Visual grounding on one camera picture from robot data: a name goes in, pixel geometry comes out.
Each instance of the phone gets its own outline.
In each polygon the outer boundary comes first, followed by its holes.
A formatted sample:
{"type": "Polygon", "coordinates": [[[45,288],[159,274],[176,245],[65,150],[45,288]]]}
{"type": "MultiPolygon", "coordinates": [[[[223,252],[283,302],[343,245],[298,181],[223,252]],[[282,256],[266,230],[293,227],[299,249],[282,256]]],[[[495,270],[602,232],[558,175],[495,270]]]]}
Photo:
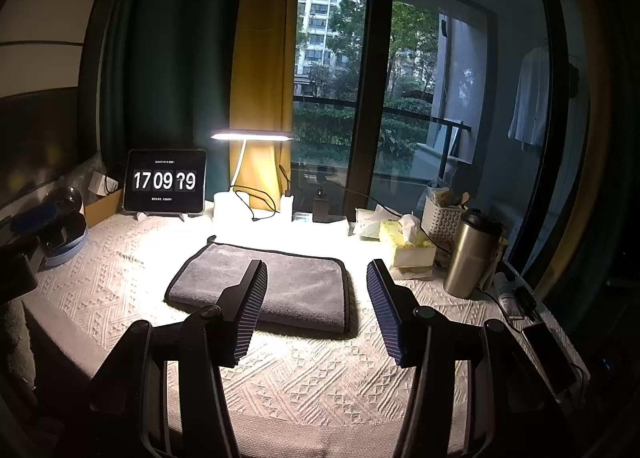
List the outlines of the phone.
{"type": "Polygon", "coordinates": [[[522,334],[540,361],[555,394],[561,393],[576,381],[564,351],[546,324],[540,322],[527,326],[522,334]]]}

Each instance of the lamp head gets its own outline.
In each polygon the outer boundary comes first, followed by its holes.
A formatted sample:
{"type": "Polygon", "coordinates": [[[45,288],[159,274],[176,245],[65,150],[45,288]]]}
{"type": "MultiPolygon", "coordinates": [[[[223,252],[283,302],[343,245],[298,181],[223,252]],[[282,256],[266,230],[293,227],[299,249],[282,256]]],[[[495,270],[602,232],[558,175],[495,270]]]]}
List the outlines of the lamp head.
{"type": "Polygon", "coordinates": [[[215,140],[270,140],[271,142],[286,142],[292,140],[290,131],[269,130],[213,130],[211,138],[215,140]]]}

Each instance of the tumbler lid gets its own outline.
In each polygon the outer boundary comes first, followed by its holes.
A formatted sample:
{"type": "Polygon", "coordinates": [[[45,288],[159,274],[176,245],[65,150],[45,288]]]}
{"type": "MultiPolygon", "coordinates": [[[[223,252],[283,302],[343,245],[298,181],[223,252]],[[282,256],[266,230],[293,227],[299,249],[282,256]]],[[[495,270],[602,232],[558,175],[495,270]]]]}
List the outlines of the tumbler lid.
{"type": "Polygon", "coordinates": [[[502,224],[489,218],[480,209],[469,209],[462,215],[462,221],[476,231],[485,232],[491,236],[502,235],[502,224]]]}

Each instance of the yellow curtain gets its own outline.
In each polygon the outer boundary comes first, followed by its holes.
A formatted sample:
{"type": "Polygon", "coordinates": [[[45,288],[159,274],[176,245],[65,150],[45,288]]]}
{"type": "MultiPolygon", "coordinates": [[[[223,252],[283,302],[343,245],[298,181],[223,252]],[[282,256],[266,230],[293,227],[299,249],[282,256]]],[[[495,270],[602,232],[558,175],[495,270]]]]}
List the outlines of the yellow curtain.
{"type": "MultiPolygon", "coordinates": [[[[297,5],[298,0],[240,0],[231,71],[230,128],[291,131],[297,5]]],[[[282,165],[290,177],[289,145],[247,142],[236,183],[267,192],[279,209],[286,181],[278,166],[282,165]]],[[[231,176],[240,149],[241,142],[230,143],[231,176]]],[[[268,208],[254,198],[251,206],[268,208]]]]}

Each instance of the white shirt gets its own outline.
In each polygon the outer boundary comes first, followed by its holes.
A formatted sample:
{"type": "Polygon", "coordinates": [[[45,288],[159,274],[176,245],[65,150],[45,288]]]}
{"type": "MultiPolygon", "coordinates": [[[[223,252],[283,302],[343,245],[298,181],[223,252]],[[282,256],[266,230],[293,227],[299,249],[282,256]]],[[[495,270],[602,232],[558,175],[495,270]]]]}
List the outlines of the white shirt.
{"type": "Polygon", "coordinates": [[[522,149],[542,146],[545,139],[549,100],[549,52],[534,48],[520,66],[518,92],[509,127],[509,138],[522,142],[522,149]]]}

